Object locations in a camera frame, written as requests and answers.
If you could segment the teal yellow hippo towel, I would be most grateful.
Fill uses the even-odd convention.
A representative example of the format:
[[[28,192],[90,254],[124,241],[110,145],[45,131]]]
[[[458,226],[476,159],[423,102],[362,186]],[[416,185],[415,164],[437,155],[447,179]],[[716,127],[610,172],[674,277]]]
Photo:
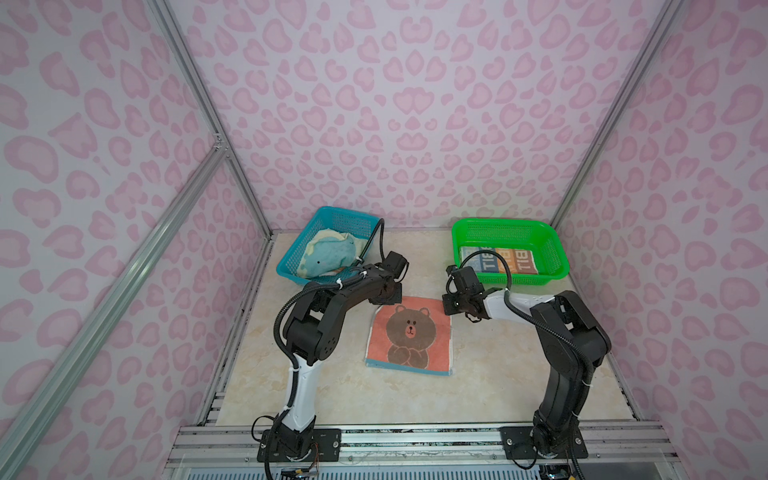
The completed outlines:
[[[367,241],[333,229],[318,231],[307,243],[296,275],[313,279],[336,274],[363,256]]]

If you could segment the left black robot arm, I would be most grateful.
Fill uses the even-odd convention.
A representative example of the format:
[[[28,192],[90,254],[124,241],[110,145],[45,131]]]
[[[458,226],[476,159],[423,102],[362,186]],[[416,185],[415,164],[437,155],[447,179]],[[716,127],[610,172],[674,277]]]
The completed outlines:
[[[279,311],[273,336],[290,370],[285,405],[272,432],[294,456],[302,456],[309,447],[319,375],[338,346],[347,313],[364,302],[399,303],[408,266],[404,256],[391,251],[383,261],[356,268],[348,278],[306,284]]]

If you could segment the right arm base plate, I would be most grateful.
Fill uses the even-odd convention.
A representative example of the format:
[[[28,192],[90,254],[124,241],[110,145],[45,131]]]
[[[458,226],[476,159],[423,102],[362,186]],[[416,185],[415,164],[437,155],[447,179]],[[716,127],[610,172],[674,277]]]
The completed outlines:
[[[565,461],[589,456],[579,429],[552,433],[542,426],[505,426],[499,433],[507,460]]]

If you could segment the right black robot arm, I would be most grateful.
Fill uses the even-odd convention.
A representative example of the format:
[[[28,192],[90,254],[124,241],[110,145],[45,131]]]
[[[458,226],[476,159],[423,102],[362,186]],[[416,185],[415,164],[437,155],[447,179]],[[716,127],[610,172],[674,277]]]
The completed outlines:
[[[447,275],[443,295],[447,315],[526,322],[536,329],[549,378],[533,415],[529,448],[541,458],[572,454],[594,372],[611,350],[603,327],[574,291],[533,295],[486,289],[469,266],[451,265]]]

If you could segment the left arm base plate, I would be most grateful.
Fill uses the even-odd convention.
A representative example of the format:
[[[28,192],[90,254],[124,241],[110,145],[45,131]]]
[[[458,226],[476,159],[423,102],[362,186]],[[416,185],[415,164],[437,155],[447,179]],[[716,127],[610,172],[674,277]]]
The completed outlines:
[[[281,426],[277,435],[265,431],[259,441],[257,460],[264,462],[337,462],[340,457],[342,431],[334,428],[308,427],[296,432]]]

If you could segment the pink orange towel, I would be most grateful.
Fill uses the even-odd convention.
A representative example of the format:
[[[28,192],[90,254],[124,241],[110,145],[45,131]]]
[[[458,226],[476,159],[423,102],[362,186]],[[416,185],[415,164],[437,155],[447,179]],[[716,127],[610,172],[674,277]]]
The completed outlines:
[[[368,367],[434,376],[452,374],[452,322],[437,299],[404,297],[377,309],[366,349]]]

